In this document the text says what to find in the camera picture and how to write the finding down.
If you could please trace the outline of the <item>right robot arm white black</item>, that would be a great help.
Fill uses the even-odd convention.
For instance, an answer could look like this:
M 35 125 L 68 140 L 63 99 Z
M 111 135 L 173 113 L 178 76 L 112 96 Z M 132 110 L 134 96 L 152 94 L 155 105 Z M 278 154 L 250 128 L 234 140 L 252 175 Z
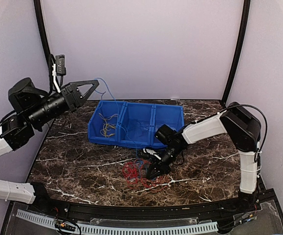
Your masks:
M 248 111 L 250 105 L 231 103 L 227 108 L 204 119 L 195 120 L 176 131 L 168 125 L 161 125 L 155 137 L 166 148 L 153 154 L 146 174 L 152 180 L 171 171 L 170 165 L 189 145 L 198 141 L 227 134 L 240 158 L 240 186 L 244 193 L 234 202 L 238 212 L 245 212 L 253 205 L 253 194 L 257 188 L 260 171 L 261 151 L 266 135 L 261 134 L 261 122 Z

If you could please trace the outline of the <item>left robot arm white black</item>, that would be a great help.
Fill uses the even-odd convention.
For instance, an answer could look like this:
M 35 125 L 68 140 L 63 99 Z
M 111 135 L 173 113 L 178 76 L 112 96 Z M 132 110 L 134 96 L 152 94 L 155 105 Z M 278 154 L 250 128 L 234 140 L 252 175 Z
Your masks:
M 0 121 L 0 156 L 16 151 L 28 143 L 34 131 L 66 111 L 82 107 L 99 86 L 97 80 L 71 82 L 55 93 L 37 89 L 31 78 L 20 80 L 8 91 L 14 108 Z M 42 183 L 15 183 L 0 180 L 0 199 L 35 204 L 43 213 L 50 213 L 54 203 L 47 198 Z

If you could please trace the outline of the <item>left blue storage bin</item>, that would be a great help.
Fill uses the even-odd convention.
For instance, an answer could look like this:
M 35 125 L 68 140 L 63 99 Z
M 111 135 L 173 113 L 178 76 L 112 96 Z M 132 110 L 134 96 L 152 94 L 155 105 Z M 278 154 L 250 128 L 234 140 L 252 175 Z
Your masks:
M 88 140 L 104 145 L 118 144 L 118 123 L 126 105 L 123 101 L 101 100 L 88 125 Z

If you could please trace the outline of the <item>blue storage bin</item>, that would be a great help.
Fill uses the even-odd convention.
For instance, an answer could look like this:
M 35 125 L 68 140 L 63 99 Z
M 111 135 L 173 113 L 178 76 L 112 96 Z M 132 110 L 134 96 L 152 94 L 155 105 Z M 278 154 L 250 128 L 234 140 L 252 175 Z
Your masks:
M 126 105 L 123 101 L 101 100 L 88 125 L 88 140 L 104 145 L 118 144 L 118 123 Z
M 183 107 L 165 104 L 154 105 L 153 131 L 151 140 L 151 147 L 153 148 L 165 147 L 165 145 L 155 137 L 156 131 L 163 124 L 166 124 L 171 129 L 176 131 L 184 126 Z
M 141 149 L 151 145 L 154 105 L 127 102 L 118 127 L 118 145 Z

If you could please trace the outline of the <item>middle blue storage bin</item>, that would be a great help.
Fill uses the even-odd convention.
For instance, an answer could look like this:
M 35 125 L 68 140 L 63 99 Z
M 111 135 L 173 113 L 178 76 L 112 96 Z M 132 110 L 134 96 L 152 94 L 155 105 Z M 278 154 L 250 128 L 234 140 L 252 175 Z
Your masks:
M 151 145 L 154 105 L 127 102 L 118 127 L 118 145 L 141 149 Z

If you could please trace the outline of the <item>right blue storage bin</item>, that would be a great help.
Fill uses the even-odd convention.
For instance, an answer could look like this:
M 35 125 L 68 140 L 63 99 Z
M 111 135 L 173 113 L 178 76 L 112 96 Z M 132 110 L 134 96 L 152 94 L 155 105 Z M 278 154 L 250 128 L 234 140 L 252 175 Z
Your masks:
M 165 104 L 154 105 L 153 131 L 151 140 L 151 147 L 153 148 L 165 147 L 165 145 L 155 137 L 156 131 L 163 124 L 166 124 L 171 129 L 176 131 L 184 126 L 183 107 Z

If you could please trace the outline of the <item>black front rail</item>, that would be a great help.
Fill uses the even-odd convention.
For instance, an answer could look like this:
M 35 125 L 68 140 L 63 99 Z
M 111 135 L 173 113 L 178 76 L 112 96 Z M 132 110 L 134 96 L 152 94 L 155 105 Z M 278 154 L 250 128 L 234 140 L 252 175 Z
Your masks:
M 201 204 L 164 207 L 115 207 L 98 206 L 51 199 L 50 202 L 59 209 L 59 216 L 81 221 L 92 218 L 155 220 L 197 217 L 199 220 L 229 219 L 239 211 L 239 199 L 232 198 Z

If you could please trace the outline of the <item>left black frame post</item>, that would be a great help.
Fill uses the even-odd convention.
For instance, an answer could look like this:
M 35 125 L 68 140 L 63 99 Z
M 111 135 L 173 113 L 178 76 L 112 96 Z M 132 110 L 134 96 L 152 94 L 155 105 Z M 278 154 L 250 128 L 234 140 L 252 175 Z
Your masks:
M 48 68 L 48 77 L 49 77 L 49 92 L 47 96 L 52 95 L 55 92 L 54 80 L 53 80 L 53 66 L 55 64 L 55 57 L 50 52 L 49 42 L 47 38 L 46 28 L 44 24 L 44 17 L 42 11 L 42 5 L 40 0 L 33 0 L 35 16 L 37 20 L 39 35 L 44 51 L 44 57 L 46 60 L 47 68 Z

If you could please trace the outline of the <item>black frame post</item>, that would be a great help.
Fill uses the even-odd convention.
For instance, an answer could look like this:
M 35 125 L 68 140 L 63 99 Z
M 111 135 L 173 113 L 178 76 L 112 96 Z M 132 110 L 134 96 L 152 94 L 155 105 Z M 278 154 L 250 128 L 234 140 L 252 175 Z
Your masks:
M 53 66 L 55 64 L 55 57 L 50 52 L 49 42 L 47 38 L 46 28 L 44 24 L 44 17 L 42 11 L 42 5 L 40 0 L 33 0 L 35 16 L 37 20 L 39 35 L 44 51 L 44 57 L 46 60 L 47 68 L 48 68 L 48 77 L 49 77 L 49 92 L 47 96 L 52 95 L 55 92 L 54 80 L 53 80 Z
M 239 32 L 238 32 L 238 37 L 237 37 L 237 42 L 236 42 L 236 47 L 235 47 L 235 52 L 231 64 L 231 68 L 228 74 L 227 82 L 225 85 L 225 89 L 221 98 L 221 105 L 224 107 L 227 104 L 235 75 L 237 72 L 238 64 L 239 64 L 239 59 L 241 56 L 242 52 L 242 47 L 243 47 L 243 42 L 244 42 L 244 37 L 246 34 L 246 28 L 247 28 L 247 23 L 248 23 L 248 17 L 249 17 L 249 12 L 250 12 L 250 5 L 251 5 L 251 0 L 244 0 L 243 1 L 243 7 L 242 7 L 242 14 L 241 14 L 241 20 L 240 20 L 240 25 L 239 25 Z

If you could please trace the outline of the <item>right black frame post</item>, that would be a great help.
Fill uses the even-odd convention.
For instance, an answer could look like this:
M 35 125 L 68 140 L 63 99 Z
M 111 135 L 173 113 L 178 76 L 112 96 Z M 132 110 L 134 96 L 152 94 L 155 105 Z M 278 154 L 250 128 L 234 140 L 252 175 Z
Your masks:
M 224 107 L 227 104 L 235 75 L 237 72 L 238 64 L 239 64 L 239 59 L 241 56 L 242 52 L 242 47 L 243 47 L 243 42 L 244 42 L 244 37 L 246 34 L 246 28 L 247 28 L 247 23 L 248 23 L 248 17 L 249 17 L 249 12 L 250 12 L 250 5 L 251 5 L 251 0 L 244 0 L 243 1 L 243 7 L 242 7 L 242 14 L 241 14 L 241 20 L 240 20 L 240 25 L 239 25 L 239 32 L 238 32 L 238 37 L 237 37 L 237 42 L 236 42 L 236 47 L 235 47 L 235 52 L 231 64 L 231 68 L 228 74 L 227 82 L 225 85 L 225 89 L 221 98 L 221 105 Z

